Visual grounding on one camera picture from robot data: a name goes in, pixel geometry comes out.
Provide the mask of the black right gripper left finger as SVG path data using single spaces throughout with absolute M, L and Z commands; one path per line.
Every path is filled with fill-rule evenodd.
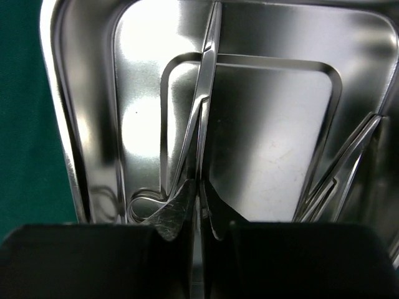
M 164 240 L 171 242 L 180 234 L 183 223 L 192 219 L 195 199 L 196 181 L 187 179 L 174 197 L 142 224 L 152 225 Z

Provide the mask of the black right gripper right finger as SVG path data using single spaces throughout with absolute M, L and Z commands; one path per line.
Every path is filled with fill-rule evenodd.
M 215 239 L 223 240 L 232 222 L 238 224 L 249 222 L 220 198 L 210 181 L 200 181 L 199 194 L 203 219 L 209 221 Z

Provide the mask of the steel surgical scissors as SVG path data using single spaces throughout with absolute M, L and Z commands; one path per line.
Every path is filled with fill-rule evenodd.
M 130 202 L 127 204 L 127 217 L 128 221 L 131 223 L 148 222 L 150 217 L 163 209 L 177 196 L 181 189 L 179 183 L 183 178 L 183 166 L 187 163 L 192 141 L 195 141 L 196 145 L 195 175 L 201 175 L 204 143 L 208 125 L 209 103 L 213 91 L 218 57 L 222 11 L 222 3 L 219 1 L 213 2 L 209 12 L 209 21 L 203 39 L 202 51 L 199 53 L 198 74 L 190 114 L 169 191 L 166 189 L 168 179 L 169 77 L 177 65 L 190 61 L 190 56 L 195 55 L 195 53 L 188 52 L 174 57 L 168 62 L 163 70 L 160 80 L 160 190 L 156 191 L 148 188 L 141 188 L 133 193 Z

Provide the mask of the dark green surgical cloth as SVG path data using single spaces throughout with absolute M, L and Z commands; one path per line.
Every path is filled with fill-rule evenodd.
M 40 1 L 1 2 L 1 235 L 74 222 L 39 41 Z

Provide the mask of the stainless steel instrument tray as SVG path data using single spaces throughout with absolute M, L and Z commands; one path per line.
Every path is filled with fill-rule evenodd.
M 398 70 L 397 1 L 44 1 L 39 30 L 77 218 L 166 201 L 208 29 L 203 175 L 250 221 L 291 221 Z

